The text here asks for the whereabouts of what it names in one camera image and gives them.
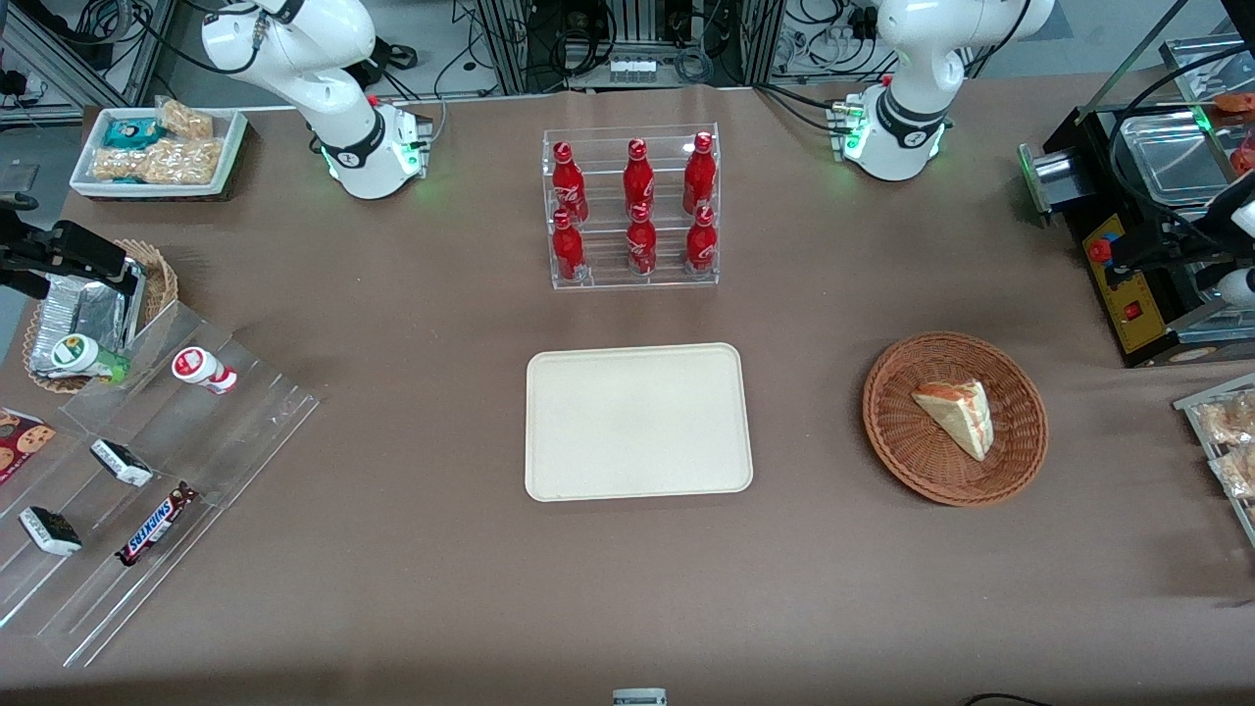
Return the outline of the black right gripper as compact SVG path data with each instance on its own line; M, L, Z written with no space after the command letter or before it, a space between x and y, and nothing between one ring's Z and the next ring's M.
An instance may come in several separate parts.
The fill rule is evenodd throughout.
M138 286L120 246L72 221L58 221L50 229L23 221L3 227L1 285L43 300L51 286L48 276L87 278L124 296Z

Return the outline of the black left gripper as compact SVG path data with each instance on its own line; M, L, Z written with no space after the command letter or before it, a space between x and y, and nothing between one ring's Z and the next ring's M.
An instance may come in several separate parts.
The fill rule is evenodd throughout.
M1216 286L1240 270L1240 224L1232 219L1235 204L1212 201L1187 227L1162 219L1143 221L1108 240L1108 285L1118 286L1151 270L1204 265L1195 275L1199 286ZM1199 233L1188 231L1196 227Z

